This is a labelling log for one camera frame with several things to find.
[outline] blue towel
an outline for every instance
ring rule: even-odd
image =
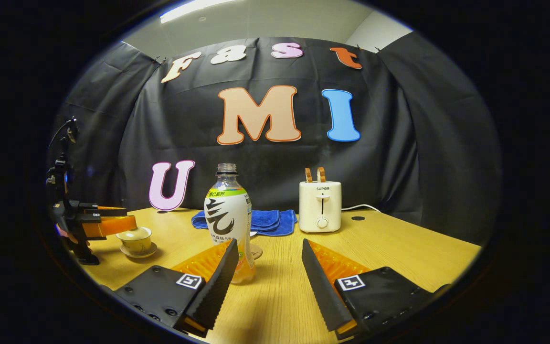
[[[207,229],[207,220],[205,220],[205,212],[199,211],[195,216],[190,220],[192,226],[198,229]],[[279,211],[270,210],[270,211],[252,211],[252,225],[250,226],[251,231],[273,231],[279,226]]]
[[[256,235],[266,235],[269,237],[283,237],[294,233],[294,224],[296,224],[296,214],[292,209],[279,212],[279,226],[273,231],[258,231]]]
[[[191,221],[194,228],[208,228],[204,211],[199,211],[192,217]],[[255,210],[252,211],[252,225],[250,230],[269,237],[281,237],[293,233],[294,224],[296,224],[296,214],[292,209],[282,212],[277,210]]]

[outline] plastic bottle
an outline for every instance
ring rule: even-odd
[[[231,283],[251,281],[256,273],[254,257],[249,249],[249,229],[252,223],[252,202],[236,180],[234,163],[219,163],[218,182],[205,196],[205,220],[214,245],[237,240],[239,262]]]

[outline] white toaster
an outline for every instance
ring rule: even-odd
[[[341,228],[341,183],[300,182],[298,226],[303,232],[334,232]]]

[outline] decorative letter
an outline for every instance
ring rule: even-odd
[[[301,46],[297,43],[277,43],[273,45],[271,55],[277,59],[291,59],[292,57],[303,56],[303,50],[297,49]]]
[[[243,134],[238,130],[238,120],[252,138],[256,141],[266,120],[271,118],[271,128],[266,132],[269,141],[296,141],[301,138],[301,132],[296,129],[292,96],[296,87],[278,85],[271,87],[260,105],[247,93],[243,87],[229,88],[221,91],[218,96],[224,100],[224,123],[222,134],[218,136],[219,144],[237,144],[243,142]]]
[[[343,65],[351,68],[362,69],[362,65],[351,59],[352,57],[357,57],[356,54],[348,52],[345,48],[330,48],[330,50],[337,53],[338,60],[341,61]]]
[[[201,55],[201,52],[196,52],[194,54],[190,54],[188,56],[184,56],[181,59],[177,59],[173,61],[173,64],[171,65],[171,69],[169,70],[166,77],[162,78],[161,83],[166,83],[169,80],[174,80],[180,75],[180,68],[181,70],[186,70],[193,59],[199,58]]]
[[[194,161],[183,160],[175,164],[177,168],[177,181],[175,182],[175,192],[170,198],[162,196],[162,185],[164,184],[164,175],[171,168],[168,162],[155,163],[152,166],[154,174],[150,183],[150,204],[156,209],[172,211],[180,206],[186,195],[186,185],[188,184],[188,173],[194,167]]]
[[[233,45],[228,48],[223,48],[212,59],[212,65],[223,63],[226,61],[237,61],[245,57],[245,45]]]
[[[351,93],[340,89],[325,89],[321,91],[330,103],[330,115],[332,115],[332,129],[328,131],[328,137],[333,141],[358,141],[360,133],[353,125],[351,107],[349,101],[353,98]]]

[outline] table surface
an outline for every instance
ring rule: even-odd
[[[129,212],[137,225],[152,230],[152,242],[159,247],[154,255],[129,258],[112,235],[90,242],[101,264],[82,267],[98,284],[116,290],[152,265],[170,268],[181,263],[213,246],[207,229],[190,224],[196,213],[179,208],[165,214],[154,208]],[[305,238],[368,268],[389,266],[430,292],[454,282],[480,251],[480,246],[373,210],[343,212],[341,229],[334,233],[304,233],[297,223],[288,236],[255,235],[251,243],[264,252],[256,260],[253,282],[230,285],[214,329],[200,339],[215,344],[339,342],[326,328],[305,273]]]

